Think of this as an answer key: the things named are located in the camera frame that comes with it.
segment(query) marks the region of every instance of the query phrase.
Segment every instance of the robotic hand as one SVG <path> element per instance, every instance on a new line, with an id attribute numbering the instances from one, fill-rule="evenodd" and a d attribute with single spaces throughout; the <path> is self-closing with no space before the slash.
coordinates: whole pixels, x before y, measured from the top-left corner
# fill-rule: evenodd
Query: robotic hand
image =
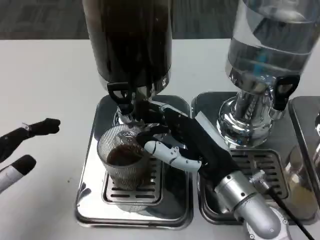
<path id="1" fill-rule="evenodd" d="M 60 120 L 47 118 L 32 125 L 23 124 L 0 137 L 0 163 L 4 162 L 14 150 L 24 141 L 34 136 L 56 134 L 59 131 Z M 24 155 L 14 163 L 0 170 L 0 193 L 27 175 L 36 165 L 36 160 L 30 155 Z"/>
<path id="2" fill-rule="evenodd" d="M 263 196 L 240 171 L 228 146 L 202 112 L 195 118 L 189 118 L 171 105 L 150 100 L 140 102 L 136 109 L 144 123 L 158 123 L 141 132 L 136 141 L 155 158 L 172 167 L 198 172 L 213 186 L 227 209 L 243 222 L 250 239 L 291 239 L 287 219 L 277 209 L 266 204 Z M 163 133 L 170 133 L 186 148 L 169 145 L 155 137 Z M 263 171 L 259 172 L 250 181 L 272 193 L 262 174 Z"/>

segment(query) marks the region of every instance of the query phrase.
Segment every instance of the stainless steel base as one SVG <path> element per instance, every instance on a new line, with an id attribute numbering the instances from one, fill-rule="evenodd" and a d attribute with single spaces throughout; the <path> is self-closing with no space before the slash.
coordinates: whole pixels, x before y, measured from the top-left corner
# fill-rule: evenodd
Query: stainless steel base
<path id="1" fill-rule="evenodd" d="M 304 159 L 301 164 L 293 164 L 292 171 L 301 183 L 310 178 L 316 200 L 320 205 L 320 136 L 319 136 L 319 96 L 299 96 L 289 103 L 289 113 L 299 142 L 294 151 Z"/>
<path id="2" fill-rule="evenodd" d="M 192 101 L 192 116 L 197 115 L 201 111 L 215 126 L 221 105 L 235 95 L 236 92 L 202 93 Z M 254 162 L 256 162 L 256 167 L 259 168 L 257 161 L 253 162 L 252 154 L 249 154 L 252 153 L 251 151 L 254 151 L 254 155 L 259 153 L 258 155 L 266 156 L 264 161 L 272 153 L 272 162 L 265 164 L 264 167 L 272 168 L 269 171 L 274 175 L 270 174 L 268 176 L 269 181 L 273 185 L 278 185 L 277 188 L 284 203 L 305 224 L 312 224 L 318 220 L 317 212 L 319 211 L 319 207 L 308 177 L 305 176 L 302 183 L 293 171 L 293 164 L 295 166 L 299 165 L 301 168 L 304 167 L 304 159 L 299 154 L 299 144 L 288 112 L 284 115 L 283 119 L 274 124 L 267 141 L 258 148 L 248 149 L 235 146 L 234 149 L 237 151 L 236 161 L 239 161 L 239 157 L 241 156 L 247 156 L 245 159 L 243 157 L 242 160 L 245 161 L 245 164 L 239 164 L 244 173 L 250 173 L 251 168 L 254 167 Z M 219 202 L 210 186 L 199 177 L 198 199 L 200 211 L 208 222 L 228 225 L 239 224 L 233 215 L 228 213 L 223 204 Z M 277 206 L 270 199 L 267 202 L 272 206 Z"/>
<path id="3" fill-rule="evenodd" d="M 177 96 L 157 95 L 155 101 L 171 104 L 190 114 L 188 104 Z M 76 197 L 75 216 L 88 227 L 181 229 L 193 218 L 191 175 L 163 164 L 159 175 L 159 188 L 155 188 L 157 201 L 146 202 L 151 188 L 140 189 L 136 200 L 124 202 L 109 191 L 117 191 L 110 185 L 106 169 L 97 154 L 98 139 L 112 127 L 117 106 L 109 96 L 98 104 L 95 113 L 86 160 Z"/>
<path id="4" fill-rule="evenodd" d="M 268 110 L 265 96 L 240 91 L 222 104 L 215 126 L 229 143 L 256 147 L 263 144 L 271 133 L 273 121 Z"/>

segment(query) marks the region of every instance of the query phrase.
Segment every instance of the stainless steel tray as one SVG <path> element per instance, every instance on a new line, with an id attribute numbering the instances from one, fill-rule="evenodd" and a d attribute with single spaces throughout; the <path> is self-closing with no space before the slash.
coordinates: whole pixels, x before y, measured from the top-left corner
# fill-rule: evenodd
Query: stainless steel tray
<path id="1" fill-rule="evenodd" d="M 180 97 L 157 95 L 155 101 L 171 104 L 186 114 L 189 105 Z M 193 218 L 191 174 L 163 164 L 157 202 L 110 202 L 109 177 L 97 154 L 98 139 L 112 127 L 116 104 L 109 96 L 99 102 L 75 203 L 75 216 L 87 227 L 181 229 Z"/>
<path id="2" fill-rule="evenodd" d="M 206 92 L 197 96 L 192 101 L 192 116 L 202 111 L 211 123 L 216 126 L 217 116 L 222 103 L 236 95 L 236 92 Z M 239 149 L 236 155 L 248 155 L 249 149 Z M 273 166 L 276 163 L 276 169 L 272 169 L 278 179 L 279 194 L 289 209 L 303 221 L 304 224 L 312 224 L 318 220 L 317 213 L 319 206 L 316 201 L 311 182 L 307 175 L 303 179 L 299 178 L 295 173 L 295 167 L 299 166 L 302 172 L 305 170 L 305 160 L 300 154 L 298 140 L 294 131 L 292 121 L 288 111 L 283 119 L 274 123 L 274 128 L 268 140 L 254 150 L 255 153 L 260 152 L 263 155 L 272 153 L 276 156 Z M 213 224 L 239 224 L 235 218 L 226 211 L 212 189 L 206 187 L 205 181 L 198 177 L 198 199 L 199 208 L 203 217 Z M 275 202 L 267 199 L 267 203 L 277 206 Z"/>

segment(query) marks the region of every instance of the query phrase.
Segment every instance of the clear water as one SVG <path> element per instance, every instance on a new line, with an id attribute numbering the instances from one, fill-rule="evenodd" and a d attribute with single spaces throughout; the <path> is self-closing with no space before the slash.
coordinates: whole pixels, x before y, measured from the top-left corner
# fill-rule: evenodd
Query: clear water
<path id="1" fill-rule="evenodd" d="M 318 0 L 312 8 L 301 11 L 305 16 L 287 4 L 254 8 L 241 0 L 228 52 L 236 78 L 270 85 L 276 77 L 300 75 L 320 33 Z"/>

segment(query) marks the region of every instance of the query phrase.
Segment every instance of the gray carpet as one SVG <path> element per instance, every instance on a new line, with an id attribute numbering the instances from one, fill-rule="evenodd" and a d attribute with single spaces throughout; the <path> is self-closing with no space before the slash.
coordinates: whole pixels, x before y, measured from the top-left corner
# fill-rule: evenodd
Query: gray carpet
<path id="1" fill-rule="evenodd" d="M 237 5 L 238 0 L 173 0 L 173 38 L 230 38 Z M 87 38 L 81 0 L 0 0 L 0 39 Z"/>

